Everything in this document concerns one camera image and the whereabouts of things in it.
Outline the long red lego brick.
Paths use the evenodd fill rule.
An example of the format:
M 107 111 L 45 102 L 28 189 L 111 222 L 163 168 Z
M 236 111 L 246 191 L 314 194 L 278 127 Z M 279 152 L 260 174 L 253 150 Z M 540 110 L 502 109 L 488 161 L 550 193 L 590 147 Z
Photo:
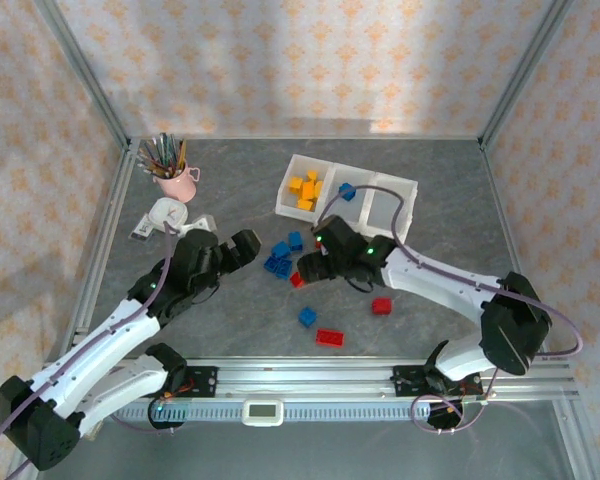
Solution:
M 316 330 L 315 343 L 319 346 L 342 348 L 345 334 L 338 330 L 320 328 Z

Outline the small printed card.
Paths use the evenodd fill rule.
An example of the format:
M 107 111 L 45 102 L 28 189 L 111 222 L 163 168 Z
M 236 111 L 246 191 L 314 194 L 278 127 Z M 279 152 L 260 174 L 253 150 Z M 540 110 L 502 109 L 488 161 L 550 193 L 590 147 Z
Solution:
M 139 242 L 146 242 L 152 236 L 154 230 L 155 226 L 149 219 L 149 215 L 144 214 L 129 234 L 129 238 Z

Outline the white square clock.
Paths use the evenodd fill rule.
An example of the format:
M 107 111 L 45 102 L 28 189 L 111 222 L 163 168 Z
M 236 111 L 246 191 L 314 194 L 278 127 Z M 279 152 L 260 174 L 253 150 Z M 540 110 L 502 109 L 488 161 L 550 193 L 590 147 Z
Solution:
M 149 222 L 161 232 L 165 232 L 165 222 L 172 228 L 179 229 L 185 224 L 187 219 L 187 206 L 169 197 L 159 198 L 148 213 Z

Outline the pink cup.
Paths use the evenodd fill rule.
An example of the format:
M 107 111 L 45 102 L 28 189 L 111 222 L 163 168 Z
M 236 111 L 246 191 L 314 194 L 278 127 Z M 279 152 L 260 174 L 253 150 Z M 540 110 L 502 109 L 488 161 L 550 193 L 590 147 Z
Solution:
M 166 197 L 187 203 L 197 194 L 200 174 L 201 170 L 198 167 L 186 165 L 177 176 L 170 179 L 154 177 L 153 182 L 161 188 Z

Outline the aluminium base beam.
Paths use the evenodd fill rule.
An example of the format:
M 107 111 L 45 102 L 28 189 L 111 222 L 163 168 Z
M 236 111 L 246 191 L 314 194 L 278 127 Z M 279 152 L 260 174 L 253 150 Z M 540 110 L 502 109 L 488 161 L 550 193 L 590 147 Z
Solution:
M 286 401 L 382 400 L 395 397 L 390 377 L 397 365 L 422 364 L 400 357 L 209 357 L 191 366 L 215 366 L 218 398 L 272 396 Z M 480 374 L 492 401 L 543 401 L 580 397 L 568 361 L 538 359 L 524 376 L 492 368 Z

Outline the white digital timer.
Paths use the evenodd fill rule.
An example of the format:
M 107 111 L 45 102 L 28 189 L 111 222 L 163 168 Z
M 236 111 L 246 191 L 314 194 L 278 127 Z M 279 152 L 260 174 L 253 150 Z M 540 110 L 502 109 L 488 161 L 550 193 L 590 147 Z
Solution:
M 277 399 L 248 399 L 243 403 L 241 421 L 249 427 L 278 427 L 284 422 L 284 403 Z

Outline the aluminium table side rail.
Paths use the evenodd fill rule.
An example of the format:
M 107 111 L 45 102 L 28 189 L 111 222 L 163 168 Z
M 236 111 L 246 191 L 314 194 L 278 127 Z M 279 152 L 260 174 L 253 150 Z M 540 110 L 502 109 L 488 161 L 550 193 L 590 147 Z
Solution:
M 500 193 L 498 190 L 498 186 L 496 183 L 496 177 L 494 175 L 494 170 L 491 166 L 486 148 L 482 144 L 480 144 L 479 147 L 480 147 L 482 162 L 484 164 L 484 168 L 485 168 L 488 180 L 489 180 L 489 185 L 490 185 L 492 195 L 494 198 L 495 208 L 496 208 L 498 218 L 499 218 L 502 230 L 503 230 L 503 235 L 505 238 L 505 242 L 507 245 L 507 250 L 508 250 L 508 254 L 509 254 L 509 257 L 510 257 L 510 260 L 512 263 L 513 270 L 516 273 L 522 273 L 523 269 L 520 264 L 520 259 L 519 259 L 518 251 L 516 248 L 516 243 L 512 236 L 511 228 L 510 228 L 510 225 L 509 225 L 509 222 L 508 222 L 508 219 L 506 216 L 506 212 L 504 209 L 504 204 L 502 202 L 502 199 L 501 199 L 501 196 L 500 196 Z
M 85 254 L 81 259 L 80 276 L 75 301 L 67 325 L 61 330 L 59 342 L 46 357 L 44 366 L 58 359 L 73 345 L 75 337 L 88 333 L 104 277 L 107 259 L 119 221 L 124 195 L 131 177 L 131 149 L 123 148 L 106 190 L 97 204 L 92 226 L 88 231 Z

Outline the aluminium table end rail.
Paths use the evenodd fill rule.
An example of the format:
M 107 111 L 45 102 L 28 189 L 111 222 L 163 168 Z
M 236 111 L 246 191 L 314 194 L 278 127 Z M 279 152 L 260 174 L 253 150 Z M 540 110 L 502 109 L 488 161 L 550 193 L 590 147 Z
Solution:
M 470 141 L 479 142 L 477 135 L 407 135 L 407 134 L 366 134 L 366 135 L 185 135 L 174 134 L 178 139 L 203 141 L 203 140 L 413 140 L 413 141 Z

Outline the aluminium frame post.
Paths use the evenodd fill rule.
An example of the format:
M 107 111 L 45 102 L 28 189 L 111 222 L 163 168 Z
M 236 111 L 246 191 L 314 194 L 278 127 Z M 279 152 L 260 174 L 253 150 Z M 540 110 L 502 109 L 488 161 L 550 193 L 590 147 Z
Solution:
M 549 47 L 553 37 L 560 29 L 573 2 L 574 0 L 551 0 L 548 10 L 542 17 L 520 61 L 516 65 L 484 130 L 477 137 L 477 142 L 483 152 L 486 152 L 495 142 L 500 129 Z
M 121 149 L 126 149 L 130 137 L 98 81 L 86 54 L 72 32 L 56 0 L 33 0 L 38 11 L 54 34 L 73 71 L 83 84 L 109 133 Z

